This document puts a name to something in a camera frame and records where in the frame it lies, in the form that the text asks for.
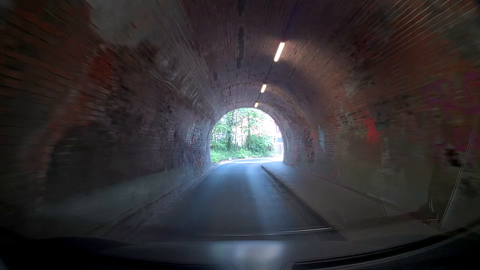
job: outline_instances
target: tunnel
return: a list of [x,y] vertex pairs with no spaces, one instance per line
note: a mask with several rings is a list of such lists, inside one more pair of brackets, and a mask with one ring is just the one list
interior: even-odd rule
[[0,5],[3,228],[130,233],[212,170],[215,123],[257,102],[282,164],[352,194],[330,223],[363,199],[368,218],[478,217],[477,1]]

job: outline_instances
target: green foliage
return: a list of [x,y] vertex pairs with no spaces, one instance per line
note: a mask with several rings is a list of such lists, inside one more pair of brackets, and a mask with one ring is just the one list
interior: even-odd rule
[[266,114],[252,108],[234,110],[223,116],[210,138],[212,162],[273,155],[274,139],[268,137],[265,121]]

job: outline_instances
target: tunnel exit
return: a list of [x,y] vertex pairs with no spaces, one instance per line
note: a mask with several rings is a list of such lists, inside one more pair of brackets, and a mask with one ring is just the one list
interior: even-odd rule
[[282,133],[275,120],[255,108],[225,114],[210,135],[212,163],[224,160],[278,157],[283,160]]

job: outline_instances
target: road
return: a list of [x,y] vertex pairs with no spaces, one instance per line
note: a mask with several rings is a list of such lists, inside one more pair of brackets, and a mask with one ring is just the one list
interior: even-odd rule
[[214,167],[128,240],[341,241],[337,231],[327,229],[325,220],[302,206],[260,167],[271,160],[235,160]]

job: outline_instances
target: bush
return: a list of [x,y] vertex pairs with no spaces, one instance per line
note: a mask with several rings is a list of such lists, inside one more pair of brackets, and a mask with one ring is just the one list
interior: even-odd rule
[[237,151],[224,150],[224,149],[211,149],[210,156],[212,157],[212,163],[217,163],[228,159],[248,159],[248,158],[264,158],[271,156],[270,152],[258,153],[252,150],[240,148]]

